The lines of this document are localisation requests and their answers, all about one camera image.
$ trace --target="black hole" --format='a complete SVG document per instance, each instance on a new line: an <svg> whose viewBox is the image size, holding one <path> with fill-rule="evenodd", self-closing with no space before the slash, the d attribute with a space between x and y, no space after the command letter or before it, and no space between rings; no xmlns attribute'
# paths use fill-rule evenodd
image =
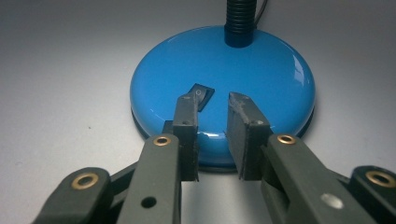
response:
<svg viewBox="0 0 396 224"><path fill-rule="evenodd" d="M382 175L374 175L373 178L384 184L389 183L389 180Z"/></svg>
<svg viewBox="0 0 396 224"><path fill-rule="evenodd" d="M93 181L93 179L91 176L84 176L78 181L78 184L81 186L86 186L86 185L91 184L92 181Z"/></svg>
<svg viewBox="0 0 396 224"><path fill-rule="evenodd" d="M165 143L167 143L168 142L168 140L166 139L166 138L159 138L159 139L157 139L157 143L159 143L159 144L165 144Z"/></svg>
<svg viewBox="0 0 396 224"><path fill-rule="evenodd" d="M288 137L288 136L281 136L280 139L282 139L285 142L291 142L292 141L292 139L290 137Z"/></svg>
<svg viewBox="0 0 396 224"><path fill-rule="evenodd" d="M144 208L151 208L157 203L157 200L154 197L147 197L142 200L142 206Z"/></svg>

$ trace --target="black cable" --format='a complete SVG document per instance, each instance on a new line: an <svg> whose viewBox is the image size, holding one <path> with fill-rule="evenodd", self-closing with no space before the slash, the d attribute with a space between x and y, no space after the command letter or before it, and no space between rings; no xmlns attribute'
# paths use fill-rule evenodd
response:
<svg viewBox="0 0 396 224"><path fill-rule="evenodd" d="M260 11L257 13L256 18L254 19L254 24L257 27L257 24L259 24L260 19L262 18L262 13L265 10L265 7L267 6L268 0L264 0L262 2L262 7L260 8Z"/></svg>

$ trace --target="black corrugated tube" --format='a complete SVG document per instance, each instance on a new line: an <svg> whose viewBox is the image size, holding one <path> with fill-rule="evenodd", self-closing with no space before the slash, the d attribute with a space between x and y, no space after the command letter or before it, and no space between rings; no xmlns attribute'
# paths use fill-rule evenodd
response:
<svg viewBox="0 0 396 224"><path fill-rule="evenodd" d="M244 48L253 42L256 5L257 0L227 0L224 40L228 46Z"/></svg>

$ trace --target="brass ring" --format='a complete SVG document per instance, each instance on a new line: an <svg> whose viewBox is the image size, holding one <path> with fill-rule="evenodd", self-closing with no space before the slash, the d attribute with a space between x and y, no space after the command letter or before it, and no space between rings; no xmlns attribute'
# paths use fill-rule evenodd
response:
<svg viewBox="0 0 396 224"><path fill-rule="evenodd" d="M159 136L156 139L154 139L154 145L159 146L159 147L166 146L166 145L170 144L171 142L172 142L172 140L165 136Z"/></svg>
<svg viewBox="0 0 396 224"><path fill-rule="evenodd" d="M384 172L380 171L369 171L366 173L366 177L373 183L385 187L385 188L396 188L396 179Z"/></svg>
<svg viewBox="0 0 396 224"><path fill-rule="evenodd" d="M94 173L84 173L81 175L78 175L72 182L72 188L73 189L88 189L95 185L99 180L99 176Z"/></svg>
<svg viewBox="0 0 396 224"><path fill-rule="evenodd" d="M287 145L293 145L296 143L296 139L290 135L287 134L282 134L277 136L277 141L287 144Z"/></svg>

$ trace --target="glossy blue surface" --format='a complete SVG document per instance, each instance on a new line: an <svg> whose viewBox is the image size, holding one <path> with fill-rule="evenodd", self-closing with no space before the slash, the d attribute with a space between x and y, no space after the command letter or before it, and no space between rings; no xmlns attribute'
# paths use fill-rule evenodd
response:
<svg viewBox="0 0 396 224"><path fill-rule="evenodd" d="M131 104L143 130L161 133L173 119L177 97L194 83L216 90L199 113L200 164L233 166L224 132L228 94L250 96L275 133L297 134L315 102L315 83L301 55L282 40L255 31L253 44L228 47L222 26L204 27L170 37L137 66L131 83Z"/></svg>

